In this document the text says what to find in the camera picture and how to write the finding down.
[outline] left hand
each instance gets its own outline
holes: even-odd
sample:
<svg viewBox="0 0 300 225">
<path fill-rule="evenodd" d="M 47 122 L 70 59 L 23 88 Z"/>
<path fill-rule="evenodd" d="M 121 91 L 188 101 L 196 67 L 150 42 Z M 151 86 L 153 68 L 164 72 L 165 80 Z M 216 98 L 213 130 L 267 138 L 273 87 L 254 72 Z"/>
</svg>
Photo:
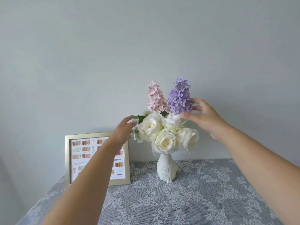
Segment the left hand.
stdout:
<svg viewBox="0 0 300 225">
<path fill-rule="evenodd" d="M 117 155 L 118 152 L 121 150 L 123 144 L 128 141 L 131 136 L 130 134 L 133 133 L 132 128 L 136 126 L 137 122 L 129 122 L 133 118 L 133 115 L 123 118 L 108 140 L 105 142 L 107 144 L 113 145 L 112 150 L 114 155 Z"/>
</svg>

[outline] white vase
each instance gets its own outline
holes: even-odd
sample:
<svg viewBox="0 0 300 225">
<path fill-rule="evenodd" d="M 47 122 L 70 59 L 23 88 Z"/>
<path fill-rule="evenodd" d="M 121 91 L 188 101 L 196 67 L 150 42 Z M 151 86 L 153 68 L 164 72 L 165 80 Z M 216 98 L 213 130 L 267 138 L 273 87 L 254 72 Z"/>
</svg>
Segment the white vase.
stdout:
<svg viewBox="0 0 300 225">
<path fill-rule="evenodd" d="M 171 183 L 178 170 L 177 164 L 172 159 L 171 154 L 161 154 L 157 162 L 157 174 L 160 179 Z"/>
</svg>

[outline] white paper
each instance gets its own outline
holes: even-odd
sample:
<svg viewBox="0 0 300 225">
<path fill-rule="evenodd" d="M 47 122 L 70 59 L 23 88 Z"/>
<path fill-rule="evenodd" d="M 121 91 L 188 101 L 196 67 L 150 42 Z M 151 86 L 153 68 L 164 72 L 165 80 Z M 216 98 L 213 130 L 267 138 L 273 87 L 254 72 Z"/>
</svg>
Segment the white paper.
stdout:
<svg viewBox="0 0 300 225">
<path fill-rule="evenodd" d="M 96 153 L 96 151 L 98 150 L 97 148 L 99 148 L 107 139 L 108 137 L 97 137 L 97 138 L 71 140 L 71 155 L 70 155 L 71 182 L 73 182 L 77 178 L 78 174 L 82 171 L 85 165 Z M 117 179 L 124 179 L 124 178 L 125 178 L 125 161 L 124 161 L 124 145 L 123 145 L 120 151 L 120 155 L 115 156 L 110 179 L 117 180 Z"/>
</svg>

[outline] floral lace pattern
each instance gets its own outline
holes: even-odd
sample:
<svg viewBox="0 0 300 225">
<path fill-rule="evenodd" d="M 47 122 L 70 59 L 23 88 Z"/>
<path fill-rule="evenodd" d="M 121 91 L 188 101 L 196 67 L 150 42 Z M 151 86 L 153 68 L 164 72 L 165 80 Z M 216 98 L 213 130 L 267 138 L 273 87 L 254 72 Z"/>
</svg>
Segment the floral lace pattern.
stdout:
<svg viewBox="0 0 300 225">
<path fill-rule="evenodd" d="M 232 159 L 176 161 L 172 183 L 156 162 L 130 164 L 131 184 L 108 188 L 98 224 L 283 224 Z M 18 225 L 40 224 L 64 191 L 63 178 Z"/>
</svg>

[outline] gold picture frame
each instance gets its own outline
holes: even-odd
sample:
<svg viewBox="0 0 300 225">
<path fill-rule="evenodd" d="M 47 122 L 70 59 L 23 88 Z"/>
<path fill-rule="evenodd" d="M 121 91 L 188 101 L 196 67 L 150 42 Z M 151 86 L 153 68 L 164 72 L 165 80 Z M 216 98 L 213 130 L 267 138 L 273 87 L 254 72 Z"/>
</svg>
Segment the gold picture frame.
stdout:
<svg viewBox="0 0 300 225">
<path fill-rule="evenodd" d="M 65 186 L 69 186 L 112 132 L 65 136 Z M 130 184 L 128 141 L 115 156 L 109 185 Z"/>
</svg>

